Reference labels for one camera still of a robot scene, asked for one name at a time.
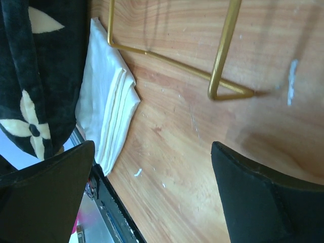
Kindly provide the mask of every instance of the gold metal stand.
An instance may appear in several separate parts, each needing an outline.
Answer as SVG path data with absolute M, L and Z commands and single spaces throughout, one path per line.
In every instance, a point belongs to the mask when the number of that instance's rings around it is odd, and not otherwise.
M 219 41 L 219 46 L 215 58 L 214 67 L 212 74 L 202 71 L 198 68 L 189 66 L 187 64 L 178 62 L 171 58 L 162 56 L 155 52 L 145 51 L 137 48 L 127 47 L 112 42 L 112 28 L 113 28 L 113 16 L 114 16 L 114 5 L 115 0 L 110 0 L 109 6 L 109 22 L 108 22 L 108 44 L 113 47 L 124 51 L 135 52 L 139 54 L 144 54 L 150 57 L 155 57 L 156 59 L 169 63 L 172 66 L 178 67 L 184 71 L 195 74 L 202 78 L 205 78 L 210 81 L 208 87 L 208 97 L 212 100 L 232 100 L 232 99 L 243 99 L 253 97 L 255 94 L 254 90 L 246 88 L 242 85 L 235 84 L 229 80 L 222 78 L 222 72 L 225 65 L 228 49 L 233 37 L 240 5 L 242 0 L 230 0 L 229 7 L 227 11 L 227 16 L 225 18 L 221 39 Z M 217 95 L 217 90 L 219 85 L 224 86 L 230 90 L 236 92 L 236 94 L 230 95 Z

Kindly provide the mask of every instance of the wooden table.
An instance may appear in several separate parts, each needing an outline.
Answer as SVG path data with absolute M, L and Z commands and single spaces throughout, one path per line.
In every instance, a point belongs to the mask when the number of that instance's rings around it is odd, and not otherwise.
M 92 16 L 107 27 L 109 0 L 91 4 Z M 228 0 L 116 0 L 114 40 L 211 71 L 227 6 Z M 324 184 L 323 7 L 323 0 L 243 0 L 223 77 L 268 91 L 262 98 L 215 103 L 206 80 L 121 52 L 142 102 L 108 178 L 147 242 L 229 242 L 213 141 Z M 299 64 L 287 106 L 293 59 Z

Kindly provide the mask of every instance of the white cloth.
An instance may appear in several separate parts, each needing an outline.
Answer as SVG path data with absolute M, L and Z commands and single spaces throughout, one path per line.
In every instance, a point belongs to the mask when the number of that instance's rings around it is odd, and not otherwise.
M 92 19 L 75 116 L 86 139 L 95 142 L 95 160 L 105 176 L 111 172 L 122 150 L 140 102 L 135 84 L 119 51 L 108 45 L 107 32 L 99 19 Z

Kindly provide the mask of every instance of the black velvet object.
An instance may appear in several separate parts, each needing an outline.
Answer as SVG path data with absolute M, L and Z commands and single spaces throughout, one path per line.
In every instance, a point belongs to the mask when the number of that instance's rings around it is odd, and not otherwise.
M 212 164 L 232 243 L 323 242 L 324 186 L 214 142 Z
M 33 7 L 64 27 L 32 33 Z M 31 136 L 13 134 L 3 120 L 27 121 L 20 101 L 25 90 L 35 105 L 43 137 L 44 159 L 56 154 L 75 128 L 87 46 L 87 0 L 0 0 L 0 128 L 23 151 L 36 156 Z M 38 137 L 37 126 L 29 126 Z
M 0 155 L 0 176 L 17 171 L 4 157 Z
M 0 176 L 0 242 L 68 242 L 94 153 L 94 143 L 86 141 Z

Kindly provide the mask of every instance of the cream flower pattern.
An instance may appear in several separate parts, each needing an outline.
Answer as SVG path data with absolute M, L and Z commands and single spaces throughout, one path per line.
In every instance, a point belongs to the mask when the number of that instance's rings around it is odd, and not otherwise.
M 31 24 L 31 32 L 33 34 L 52 32 L 64 28 L 62 24 L 38 9 L 29 7 L 28 13 Z
M 25 121 L 18 119 L 0 119 L 0 124 L 10 134 L 16 137 L 30 137 L 30 144 L 37 158 L 44 160 L 45 147 L 43 139 L 51 139 L 50 128 L 48 123 L 39 124 L 35 104 L 25 90 L 22 91 L 20 111 Z

